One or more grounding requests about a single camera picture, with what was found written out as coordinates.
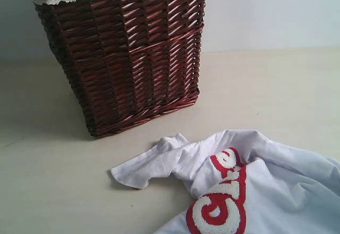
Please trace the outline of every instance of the laundry basket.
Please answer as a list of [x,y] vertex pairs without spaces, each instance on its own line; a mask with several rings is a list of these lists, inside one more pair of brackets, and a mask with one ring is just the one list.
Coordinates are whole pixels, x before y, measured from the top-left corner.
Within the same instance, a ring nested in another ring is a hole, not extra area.
[[204,6],[205,0],[36,4],[92,136],[196,102]]

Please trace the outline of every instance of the beige floor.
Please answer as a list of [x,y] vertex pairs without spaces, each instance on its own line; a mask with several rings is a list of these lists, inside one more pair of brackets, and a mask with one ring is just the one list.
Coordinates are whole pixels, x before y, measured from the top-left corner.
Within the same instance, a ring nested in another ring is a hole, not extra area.
[[2,63],[0,233],[152,233],[190,204],[182,184],[136,191],[106,171],[178,132],[257,129],[340,161],[339,63],[339,48],[203,54],[194,107],[97,141],[54,60]]

